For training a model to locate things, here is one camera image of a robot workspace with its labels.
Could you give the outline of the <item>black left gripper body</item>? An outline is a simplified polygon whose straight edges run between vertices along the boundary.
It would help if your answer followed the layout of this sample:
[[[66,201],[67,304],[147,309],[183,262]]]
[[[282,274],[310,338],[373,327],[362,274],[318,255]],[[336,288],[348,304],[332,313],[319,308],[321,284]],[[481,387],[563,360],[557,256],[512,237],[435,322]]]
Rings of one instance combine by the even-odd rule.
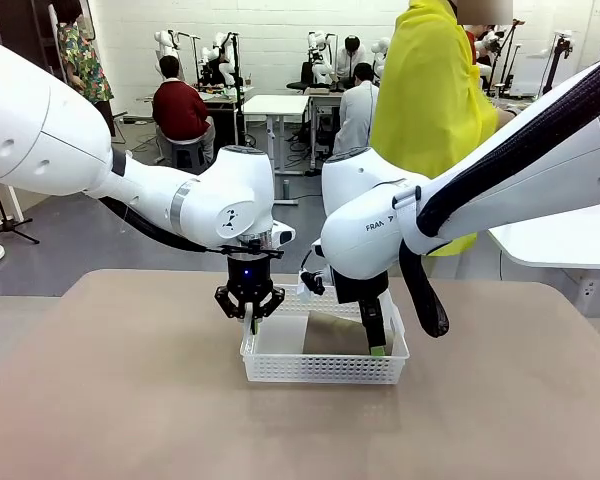
[[[270,259],[241,260],[229,257],[227,288],[238,301],[263,301],[272,291]]]

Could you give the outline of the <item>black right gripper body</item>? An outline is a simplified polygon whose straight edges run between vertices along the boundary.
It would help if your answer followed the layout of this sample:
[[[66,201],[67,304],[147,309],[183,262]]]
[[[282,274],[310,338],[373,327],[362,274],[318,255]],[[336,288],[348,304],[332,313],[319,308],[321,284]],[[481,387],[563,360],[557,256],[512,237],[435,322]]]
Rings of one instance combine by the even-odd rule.
[[[371,279],[356,280],[343,276],[334,270],[333,286],[339,304],[373,300],[389,288],[389,275],[385,271]]]

